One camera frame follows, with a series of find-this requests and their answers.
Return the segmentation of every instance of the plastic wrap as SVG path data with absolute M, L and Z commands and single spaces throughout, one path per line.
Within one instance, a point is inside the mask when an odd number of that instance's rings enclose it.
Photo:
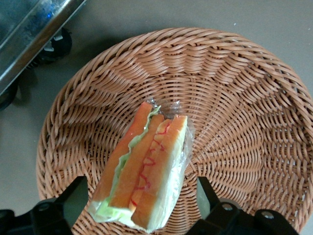
M 119 176 L 121 171 L 123 171 L 126 162 L 128 161 L 132 150 L 136 144 L 138 144 L 145 135 L 147 135 L 149 124 L 154 115 L 162 114 L 164 119 L 173 119 L 175 116 L 185 116 L 182 108 L 180 107 L 180 103 L 173 102 L 173 103 L 166 103 L 166 102 L 155 102 L 154 100 L 148 100 L 148 103 L 152 104 L 154 107 L 153 110 L 149 113 L 147 118 L 147 123 L 144 127 L 142 134 L 135 136 L 128 145 L 129 152 L 119 158 L 119 164 L 115 169 L 113 184 L 111 188 L 111 192 L 109 197 L 105 198 L 104 200 L 97 201 L 92 199 L 89 213 L 92 215 L 96 222 L 112 222 L 112 221 L 119 221 L 129 227 L 141 229 L 145 232 L 152 232 L 155 229 L 159 229 L 165 226 L 168 218 L 170 217 L 175 204 L 179 198 L 179 194 L 182 188 L 183 180 L 184 180 L 184 171 L 191 159 L 191 152 L 192 152 L 192 144 L 194 139 L 194 127 L 190 119 L 187 120 L 187 126 L 182 129 L 179 133 L 178 139 L 180 138 L 183 140 L 183 145 L 181 146 L 180 143 L 175 142 L 173 146 L 175 146 L 175 151 L 171 153 L 167 153 L 169 156 L 168 160 L 166 161 L 168 164 L 163 168 L 163 174 L 160 176 L 163 180 L 160 181 L 160 186 L 158 187 L 158 195 L 156 196 L 155 203 L 153 204 L 151 213 L 149 214 L 149 222 L 145 226 L 141 227 L 133 222 L 133 217 L 140 212 L 136 211 L 140 207 L 144 207 L 144 205 L 137 205 L 134 201 L 130 202 L 129 207 L 124 208 L 117 208 L 110 206 L 112 202 L 114 191 L 116 189 L 117 181 L 119 180 Z M 150 172 L 152 169 L 152 164 L 143 164 L 141 173 L 145 168 L 147 172 Z

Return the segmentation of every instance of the woven basket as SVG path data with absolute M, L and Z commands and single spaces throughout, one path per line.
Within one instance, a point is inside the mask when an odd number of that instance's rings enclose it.
M 79 175 L 93 193 L 108 156 L 141 102 L 177 101 L 196 128 L 179 201 L 155 234 L 183 234 L 200 218 L 197 176 L 244 211 L 280 212 L 300 231 L 313 209 L 313 102 L 295 72 L 238 34 L 172 28 L 102 52 L 64 86 L 43 126 L 41 199 Z M 138 234 L 82 212 L 75 234 Z

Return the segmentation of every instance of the gray floor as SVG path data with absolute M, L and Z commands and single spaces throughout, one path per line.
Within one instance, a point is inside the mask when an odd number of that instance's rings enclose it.
M 294 68 L 313 94 L 312 0 L 88 0 L 66 24 L 73 49 L 54 64 L 25 71 L 14 103 L 0 112 L 0 208 L 17 214 L 39 200 L 36 148 L 44 118 L 62 86 L 91 58 L 126 38 L 168 27 L 236 32 Z M 313 217 L 302 231 L 312 234 Z

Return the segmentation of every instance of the plastic bag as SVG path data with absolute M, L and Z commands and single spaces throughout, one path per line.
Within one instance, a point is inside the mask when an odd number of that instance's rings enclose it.
M 133 197 L 136 198 L 136 195 L 138 192 L 132 191 L 132 197 L 130 200 L 130 205 L 129 207 L 115 207 L 112 206 L 112 202 L 114 201 L 114 195 L 116 195 L 116 188 L 123 188 L 121 185 L 119 187 L 117 186 L 117 181 L 119 181 L 119 177 L 121 172 L 124 169 L 124 166 L 126 165 L 127 161 L 129 161 L 129 157 L 134 150 L 135 146 L 142 141 L 142 139 L 147 135 L 146 138 L 148 138 L 148 129 L 150 125 L 150 121 L 153 116 L 157 114 L 162 114 L 165 119 L 174 119 L 174 118 L 179 118 L 179 116 L 184 116 L 183 110 L 180 106 L 179 101 L 178 102 L 173 102 L 173 103 L 167 103 L 167 102 L 158 102 L 154 100 L 149 100 L 147 103 L 151 104 L 154 109 L 149 113 L 147 122 L 144 126 L 144 130 L 140 135 L 137 135 L 133 137 L 133 139 L 129 142 L 128 148 L 129 152 L 119 158 L 119 163 L 117 167 L 115 168 L 114 172 L 114 178 L 113 178 L 113 183 L 110 191 L 110 195 L 106 197 L 104 200 L 97 200 L 95 198 L 92 199 L 90 207 L 88 209 L 89 213 L 92 215 L 94 220 L 96 222 L 112 222 L 112 221 L 119 221 L 129 227 L 136 228 L 136 229 L 141 229 L 144 230 L 145 232 L 152 232 L 155 229 L 159 229 L 165 226 L 168 218 L 170 217 L 175 204 L 179 198 L 179 194 L 182 188 L 182 183 L 184 180 L 184 172 L 185 169 L 191 159 L 191 151 L 192 151 L 192 144 L 193 144 L 193 139 L 194 139 L 194 127 L 192 124 L 192 121 L 188 119 L 187 126 L 184 128 L 184 140 L 183 140 L 183 145 L 180 146 L 179 144 L 176 144 L 179 148 L 179 152 L 173 151 L 173 153 L 166 153 L 169 158 L 167 161 L 166 167 L 163 168 L 163 174 L 162 174 L 162 179 L 163 181 L 159 180 L 160 183 L 158 187 L 158 194 L 157 196 L 155 195 L 149 195 L 147 196 L 152 196 L 155 200 L 153 201 L 153 204 L 150 204 L 150 201 L 147 201 L 147 208 L 151 205 L 153 207 L 150 210 L 149 214 L 149 222 L 148 223 L 140 223 L 142 218 L 140 218 L 140 210 L 144 210 L 145 204 L 142 205 L 143 199 L 141 198 L 141 194 L 146 193 L 147 191 L 151 191 L 150 185 L 147 185 L 147 179 L 148 176 L 143 175 L 143 172 L 146 171 L 148 174 L 151 174 L 153 172 L 153 164 L 150 162 L 148 164 L 143 164 L 140 179 L 138 179 L 138 184 L 137 188 L 140 186 L 140 182 L 144 182 L 144 187 L 142 187 L 139 192 L 139 199 L 141 204 L 137 204 L 134 202 Z

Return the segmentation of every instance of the screw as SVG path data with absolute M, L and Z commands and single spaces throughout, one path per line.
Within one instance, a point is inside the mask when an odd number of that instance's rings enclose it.
M 39 205 L 38 210 L 40 212 L 43 212 L 45 210 L 47 210 L 50 207 L 49 203 L 42 203 Z
M 232 211 L 233 210 L 233 207 L 228 203 L 224 203 L 222 206 L 223 206 L 225 211 Z
M 274 215 L 271 213 L 271 212 L 268 212 L 268 211 L 263 211 L 261 213 L 266 219 L 273 219 L 274 218 Z

